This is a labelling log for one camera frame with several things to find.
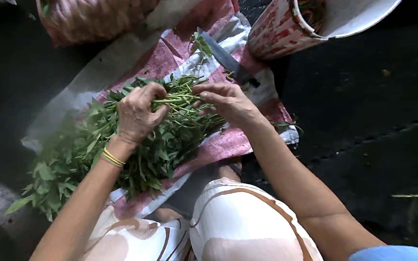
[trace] blue sleeve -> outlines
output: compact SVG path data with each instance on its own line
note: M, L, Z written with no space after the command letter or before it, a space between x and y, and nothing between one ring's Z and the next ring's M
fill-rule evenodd
M355 252L349 261L418 261L418 247L377 246Z

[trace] wrist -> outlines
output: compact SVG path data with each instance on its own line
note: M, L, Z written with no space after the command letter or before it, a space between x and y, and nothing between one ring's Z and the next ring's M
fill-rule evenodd
M113 135L107 145L107 150L120 161L126 162L133 154L138 143L133 141L125 141L119 135Z
M263 135L266 131L275 131L275 128L270 124L263 115L255 117L246 127L241 128L244 134L249 139L250 137L257 137Z

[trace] woman's right hand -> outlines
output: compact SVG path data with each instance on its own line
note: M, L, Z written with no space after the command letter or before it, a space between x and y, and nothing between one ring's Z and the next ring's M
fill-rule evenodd
M199 94L204 102L215 105L215 107L202 110L201 116L207 113L218 113L232 126L242 130L253 124L267 121L238 85L224 83L197 85L193 87L193 95L196 94ZM201 104L201 101L197 101L193 107L198 108Z

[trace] knife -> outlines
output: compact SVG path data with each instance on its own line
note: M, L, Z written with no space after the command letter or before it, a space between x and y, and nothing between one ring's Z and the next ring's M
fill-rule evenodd
M247 70L231 56L225 49L222 48L208 33L201 30L198 27L198 31L201 32L202 38L209 45L212 55L217 61L225 67L225 69L234 72L232 78L239 82L242 86L249 83L251 86L257 88L261 84L247 72Z

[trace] person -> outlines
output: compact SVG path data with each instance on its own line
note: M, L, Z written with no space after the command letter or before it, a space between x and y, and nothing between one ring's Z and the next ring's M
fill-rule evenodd
M220 179L197 199L191 220L166 209L155 212L160 222L105 218L113 216L105 202L121 168L101 158L31 260L418 260L418 248L387 246L362 227L291 153L239 86L205 84L193 92L214 105L201 114L217 112L243 130L278 199L223 167ZM119 102L119 133L107 145L111 155L123 162L130 157L166 117L165 104L150 110L151 100L165 95L163 86L150 83Z

